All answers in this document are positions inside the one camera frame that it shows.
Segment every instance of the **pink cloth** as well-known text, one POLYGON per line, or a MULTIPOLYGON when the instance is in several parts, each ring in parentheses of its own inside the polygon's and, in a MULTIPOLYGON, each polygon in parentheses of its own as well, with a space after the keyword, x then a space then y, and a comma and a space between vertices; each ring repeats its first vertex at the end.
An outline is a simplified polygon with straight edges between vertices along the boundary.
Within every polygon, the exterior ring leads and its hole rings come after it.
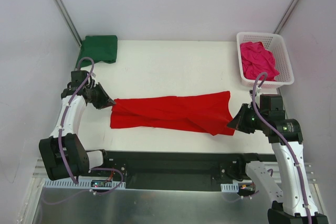
POLYGON ((255 80, 261 72, 267 72, 267 81, 275 81, 279 75, 275 69, 275 58, 267 51, 261 42, 246 42, 240 45, 241 62, 245 78, 255 80))

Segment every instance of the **white table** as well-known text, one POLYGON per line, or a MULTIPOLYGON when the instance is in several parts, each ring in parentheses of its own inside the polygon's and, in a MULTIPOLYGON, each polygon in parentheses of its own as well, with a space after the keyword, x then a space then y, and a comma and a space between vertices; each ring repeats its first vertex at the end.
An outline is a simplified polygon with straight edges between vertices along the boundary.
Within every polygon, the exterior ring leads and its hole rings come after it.
MULTIPOLYGON (((240 84, 235 42, 119 41, 117 62, 95 65, 96 79, 113 99, 199 95, 229 90, 234 117, 251 101, 240 84)), ((264 93, 277 93, 275 89, 264 93)), ((262 132, 211 136, 150 127, 110 128, 111 109, 87 106, 79 129, 86 150, 193 153, 273 153, 262 132)))

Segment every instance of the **white plastic basket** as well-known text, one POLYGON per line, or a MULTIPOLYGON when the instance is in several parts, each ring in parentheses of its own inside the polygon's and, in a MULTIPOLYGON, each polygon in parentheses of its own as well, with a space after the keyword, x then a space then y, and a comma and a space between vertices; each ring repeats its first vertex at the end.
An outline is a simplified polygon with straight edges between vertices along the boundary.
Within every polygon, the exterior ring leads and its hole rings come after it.
POLYGON ((292 66, 289 61, 286 45, 284 39, 277 34, 268 33, 250 33, 241 32, 237 34, 237 47, 238 47, 238 59, 240 76, 242 78, 242 84, 244 86, 253 86, 255 80, 246 79, 243 73, 242 55, 240 53, 240 44, 245 42, 259 42, 264 44, 265 49, 271 51, 276 61, 275 68, 280 72, 274 79, 276 81, 265 81, 262 85, 263 88, 276 89, 282 85, 291 85, 294 82, 294 75, 292 66))

